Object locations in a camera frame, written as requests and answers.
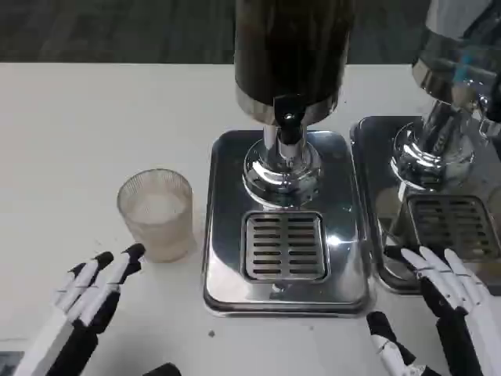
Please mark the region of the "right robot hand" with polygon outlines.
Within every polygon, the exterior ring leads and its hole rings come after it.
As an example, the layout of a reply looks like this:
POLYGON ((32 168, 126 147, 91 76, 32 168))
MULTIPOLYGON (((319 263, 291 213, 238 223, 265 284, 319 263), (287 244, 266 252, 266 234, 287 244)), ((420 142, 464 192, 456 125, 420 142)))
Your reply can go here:
MULTIPOLYGON (((500 319, 492 308, 494 296, 455 250, 388 246, 385 253, 404 263, 417 278, 421 296, 437 318, 450 375, 500 375, 500 319)), ((383 312, 368 313, 366 321, 375 352, 389 375, 441 375, 416 362, 383 312)))

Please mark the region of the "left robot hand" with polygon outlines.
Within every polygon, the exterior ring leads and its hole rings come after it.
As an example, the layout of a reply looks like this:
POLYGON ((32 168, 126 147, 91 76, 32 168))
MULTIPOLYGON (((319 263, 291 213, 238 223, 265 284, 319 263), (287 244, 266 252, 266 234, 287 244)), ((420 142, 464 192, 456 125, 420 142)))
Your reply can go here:
POLYGON ((15 375, 80 375, 108 328, 121 286, 142 269, 145 247, 109 251, 67 271, 52 312, 14 370, 15 375))

